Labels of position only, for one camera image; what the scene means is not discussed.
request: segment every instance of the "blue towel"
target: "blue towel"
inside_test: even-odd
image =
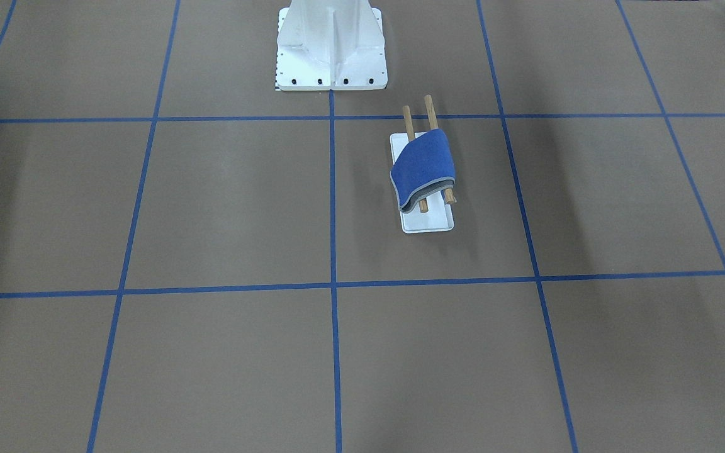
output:
[[[399,209],[411,212],[419,200],[455,184],[455,164],[449,140],[433,129],[405,146],[391,169]]]

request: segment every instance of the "white tray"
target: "white tray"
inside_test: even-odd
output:
[[[416,137],[420,137],[423,134],[423,132],[415,132]],[[391,156],[393,157],[394,163],[407,144],[407,133],[391,134]],[[427,206],[429,207],[429,212],[425,214],[421,214],[421,211],[418,209],[418,203],[407,214],[399,211],[399,215],[402,218],[403,232],[408,234],[448,232],[454,228],[455,221],[452,218],[452,206],[444,203],[444,197],[440,191],[432,193],[432,195],[427,197]]]

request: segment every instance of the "wooden dowel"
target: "wooden dowel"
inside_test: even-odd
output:
[[[426,95],[424,97],[424,103],[427,106],[427,118],[429,118],[429,128],[430,129],[438,129],[438,117],[435,115],[435,106],[432,105],[432,96]],[[444,203],[446,204],[453,204],[457,200],[455,199],[455,194],[452,192],[452,189],[444,189]]]
[[[457,200],[455,199],[455,194],[452,192],[452,188],[444,189],[444,203],[457,203]]]
[[[432,105],[432,96],[426,95],[424,103],[427,106],[427,117],[429,118],[429,128],[438,129],[438,117],[435,116],[435,106]]]
[[[408,132],[408,141],[414,141],[415,130],[412,128],[412,115],[410,114],[410,106],[402,107],[402,115],[405,116],[405,129]]]

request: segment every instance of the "white metal pedestal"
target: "white metal pedestal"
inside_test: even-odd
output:
[[[276,89],[388,85],[382,12],[368,0],[293,0],[279,12]]]

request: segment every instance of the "wooden stick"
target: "wooden stick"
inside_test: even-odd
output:
[[[412,128],[412,115],[410,114],[410,106],[402,107],[402,116],[405,117],[405,129],[408,132],[408,141],[414,141],[415,129]],[[426,198],[421,198],[418,201],[418,209],[420,210],[421,214],[426,214],[429,212],[429,206],[427,206]]]
[[[432,96],[424,97],[424,104],[427,106],[427,117],[429,118],[429,128],[438,129],[438,117],[435,116],[435,106],[432,105]]]
[[[424,97],[424,103],[427,106],[427,118],[429,118],[429,128],[430,129],[438,129],[438,117],[435,116],[435,106],[432,105],[432,96],[426,95]],[[446,204],[453,204],[457,200],[455,199],[455,195],[452,192],[452,189],[444,189],[444,203]]]
[[[444,203],[446,204],[453,204],[457,203],[458,201],[455,199],[455,194],[452,193],[452,189],[444,189]]]
[[[405,129],[408,132],[408,141],[415,140],[415,130],[412,128],[412,115],[410,114],[410,106],[402,107],[402,115],[405,116]]]

